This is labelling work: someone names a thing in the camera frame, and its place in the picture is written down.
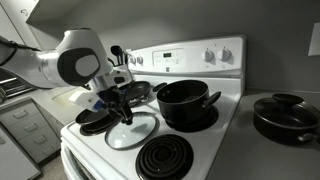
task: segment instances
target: countertop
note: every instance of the countertop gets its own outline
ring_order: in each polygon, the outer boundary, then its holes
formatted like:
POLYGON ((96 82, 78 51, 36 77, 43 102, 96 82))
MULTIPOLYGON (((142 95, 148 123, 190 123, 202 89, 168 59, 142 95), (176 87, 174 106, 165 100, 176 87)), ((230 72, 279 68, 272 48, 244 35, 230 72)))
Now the countertop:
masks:
MULTIPOLYGON (((319 180, 320 144, 286 146, 262 136, 253 126, 253 105, 278 91, 247 90, 220 146, 208 179, 319 180)), ((320 109, 320 93, 282 92, 302 97, 320 109)))
POLYGON ((71 102, 67 105, 53 101, 55 97, 75 90, 76 87, 55 88, 50 90, 35 90, 14 98, 8 99, 4 104, 0 105, 0 110, 14 106, 26 100, 33 100, 38 105, 47 110, 61 124, 67 125, 74 121, 77 115, 84 109, 71 102))

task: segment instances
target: pot lid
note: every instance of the pot lid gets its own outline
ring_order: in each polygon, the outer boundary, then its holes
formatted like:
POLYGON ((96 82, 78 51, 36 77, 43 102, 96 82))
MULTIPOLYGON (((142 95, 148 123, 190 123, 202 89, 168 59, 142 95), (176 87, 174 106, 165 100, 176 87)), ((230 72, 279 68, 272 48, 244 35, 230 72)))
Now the pot lid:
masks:
POLYGON ((127 149, 147 139, 158 126, 158 119, 151 113, 135 112, 131 125, 119 123, 105 135, 106 143, 113 149, 127 149))
POLYGON ((258 100, 254 104, 255 114, 273 125, 290 128, 314 128, 319 124, 317 110, 290 94, 274 94, 272 98, 258 100))

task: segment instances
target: control knob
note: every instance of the control knob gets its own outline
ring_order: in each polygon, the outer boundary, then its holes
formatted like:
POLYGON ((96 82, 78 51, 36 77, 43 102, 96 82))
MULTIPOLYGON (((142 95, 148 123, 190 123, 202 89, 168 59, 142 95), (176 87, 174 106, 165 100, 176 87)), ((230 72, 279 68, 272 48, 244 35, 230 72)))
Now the control knob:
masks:
POLYGON ((136 64, 136 58, 133 57, 133 56, 131 56, 131 57, 129 58, 129 61, 130 61, 131 64, 136 64))
POLYGON ((205 51, 203 51, 203 53, 201 54, 201 58, 202 58, 203 60, 205 60, 206 62, 209 62, 209 61, 213 60, 213 56, 214 56, 214 54, 213 54, 213 52, 210 51, 210 50, 205 50, 205 51))
POLYGON ((143 58, 141 56, 137 57, 137 63, 141 64, 143 63, 143 58))
POLYGON ((231 57, 231 51, 228 49, 222 49, 218 51, 217 57, 221 61, 228 61, 229 58, 231 57))

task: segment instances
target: gray wall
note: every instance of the gray wall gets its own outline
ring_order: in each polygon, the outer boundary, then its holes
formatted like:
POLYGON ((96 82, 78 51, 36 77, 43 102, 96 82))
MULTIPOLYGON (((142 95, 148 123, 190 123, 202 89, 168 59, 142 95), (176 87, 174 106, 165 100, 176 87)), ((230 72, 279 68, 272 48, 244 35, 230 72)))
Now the gray wall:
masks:
POLYGON ((94 29, 106 49, 243 34, 246 87, 320 92, 320 56, 307 56, 315 22, 319 0, 90 0, 63 24, 94 29))

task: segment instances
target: pot handle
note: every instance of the pot handle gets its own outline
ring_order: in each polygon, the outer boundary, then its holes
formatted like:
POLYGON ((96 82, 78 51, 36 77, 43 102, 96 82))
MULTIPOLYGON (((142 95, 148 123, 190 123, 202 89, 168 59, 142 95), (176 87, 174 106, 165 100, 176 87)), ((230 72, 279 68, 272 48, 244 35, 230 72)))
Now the pot handle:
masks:
POLYGON ((221 96, 221 91, 218 91, 218 92, 214 93, 207 100, 205 100, 203 102, 202 107, 206 108, 207 106, 215 103, 219 99, 220 96, 221 96))
POLYGON ((302 136, 298 137, 298 140, 301 142, 305 141, 311 141, 313 139, 316 139, 316 141, 320 144, 320 133, 306 133, 302 136))
POLYGON ((165 87, 167 85, 167 83, 161 83, 161 84, 158 84, 156 87, 154 87, 152 89, 153 92, 158 92, 161 88, 165 87))

